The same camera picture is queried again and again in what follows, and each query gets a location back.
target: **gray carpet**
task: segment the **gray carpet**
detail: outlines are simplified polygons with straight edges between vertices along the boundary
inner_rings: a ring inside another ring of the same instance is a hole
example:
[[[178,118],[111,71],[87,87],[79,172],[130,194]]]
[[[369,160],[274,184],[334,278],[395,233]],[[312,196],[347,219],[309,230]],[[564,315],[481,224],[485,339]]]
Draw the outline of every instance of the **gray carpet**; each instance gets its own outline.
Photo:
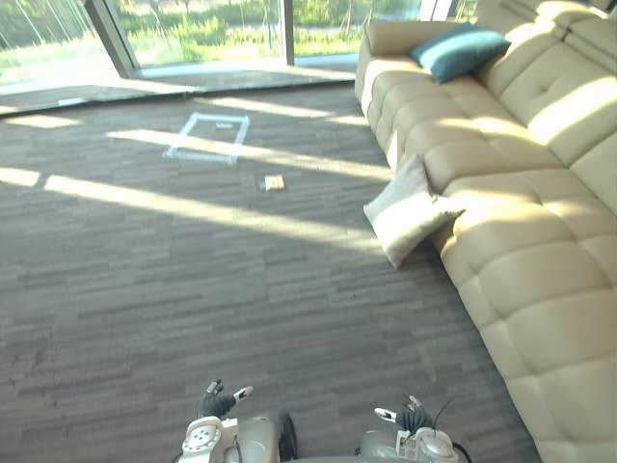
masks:
[[[193,111],[251,117],[236,165],[162,157]],[[239,417],[288,411],[303,456],[351,454],[413,393],[457,395],[442,428],[476,463],[540,461],[435,250],[381,254],[362,205],[391,173],[351,86],[54,113],[0,140],[1,461],[170,461],[215,377],[255,386]]]

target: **glass window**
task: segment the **glass window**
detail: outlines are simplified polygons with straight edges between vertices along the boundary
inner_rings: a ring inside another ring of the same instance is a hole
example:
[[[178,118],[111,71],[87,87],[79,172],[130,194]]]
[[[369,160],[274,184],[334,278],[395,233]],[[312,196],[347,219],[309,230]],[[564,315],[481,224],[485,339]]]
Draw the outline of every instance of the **glass window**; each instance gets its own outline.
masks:
[[[457,22],[472,21],[475,19],[477,0],[454,0],[448,16]]]
[[[278,0],[110,0],[141,67],[281,55]]]
[[[415,19],[421,0],[294,0],[296,56],[356,53],[371,19]]]
[[[118,76],[80,0],[0,2],[0,84]]]

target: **teal throw pillow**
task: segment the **teal throw pillow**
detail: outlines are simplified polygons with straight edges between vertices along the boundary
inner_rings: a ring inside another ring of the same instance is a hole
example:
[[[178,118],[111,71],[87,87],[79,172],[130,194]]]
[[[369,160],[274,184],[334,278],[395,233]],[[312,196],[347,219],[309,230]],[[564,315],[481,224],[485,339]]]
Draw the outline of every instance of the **teal throw pillow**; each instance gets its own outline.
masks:
[[[508,46],[502,34],[464,22],[420,44],[410,55],[442,84],[480,68]]]

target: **sofa backrest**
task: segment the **sofa backrest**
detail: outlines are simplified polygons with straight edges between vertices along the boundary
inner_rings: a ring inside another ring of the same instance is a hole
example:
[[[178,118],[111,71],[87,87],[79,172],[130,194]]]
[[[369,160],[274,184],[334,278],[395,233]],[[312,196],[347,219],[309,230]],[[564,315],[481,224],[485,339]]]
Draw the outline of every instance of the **sofa backrest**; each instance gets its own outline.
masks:
[[[505,56],[488,63],[477,78],[495,96],[552,45],[561,41],[571,24],[596,17],[576,2],[502,0],[481,9],[477,24],[498,31],[512,44]]]
[[[617,22],[585,19],[499,101],[617,213]]]

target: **cream leather sectional sofa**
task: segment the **cream leather sectional sofa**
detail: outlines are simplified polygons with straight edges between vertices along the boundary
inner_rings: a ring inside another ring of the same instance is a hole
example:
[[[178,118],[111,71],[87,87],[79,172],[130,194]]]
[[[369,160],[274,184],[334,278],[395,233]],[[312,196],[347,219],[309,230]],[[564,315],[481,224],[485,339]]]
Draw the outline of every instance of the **cream leather sectional sofa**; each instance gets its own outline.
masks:
[[[418,153],[467,211],[434,242],[545,463],[617,461],[617,22],[503,0],[512,42],[438,85],[446,22],[366,26],[356,95],[392,169]]]

